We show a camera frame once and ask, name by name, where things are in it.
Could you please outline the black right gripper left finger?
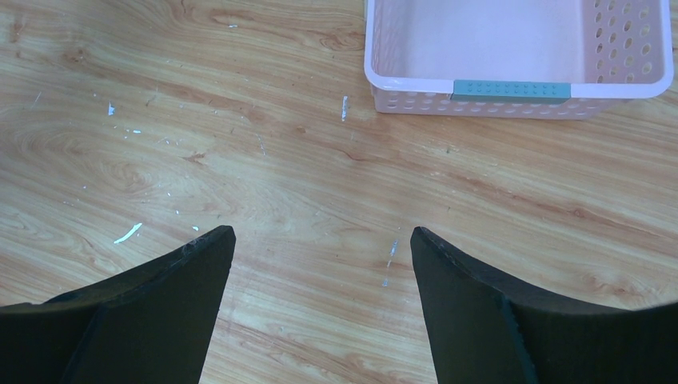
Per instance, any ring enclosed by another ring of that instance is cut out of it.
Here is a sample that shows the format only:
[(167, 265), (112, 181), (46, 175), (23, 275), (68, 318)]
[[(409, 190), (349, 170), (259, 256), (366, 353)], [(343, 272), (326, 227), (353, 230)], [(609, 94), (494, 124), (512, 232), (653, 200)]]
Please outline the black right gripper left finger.
[(218, 226), (100, 282), (4, 306), (2, 382), (199, 382), (235, 244)]

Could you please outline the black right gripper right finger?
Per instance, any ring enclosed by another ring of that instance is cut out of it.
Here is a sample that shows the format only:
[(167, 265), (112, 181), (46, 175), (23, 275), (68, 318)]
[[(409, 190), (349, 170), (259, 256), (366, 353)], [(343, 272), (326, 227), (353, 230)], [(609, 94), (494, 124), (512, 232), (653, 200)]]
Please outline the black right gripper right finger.
[(676, 382), (675, 303), (623, 310), (570, 298), (422, 226), (410, 247), (438, 382)]

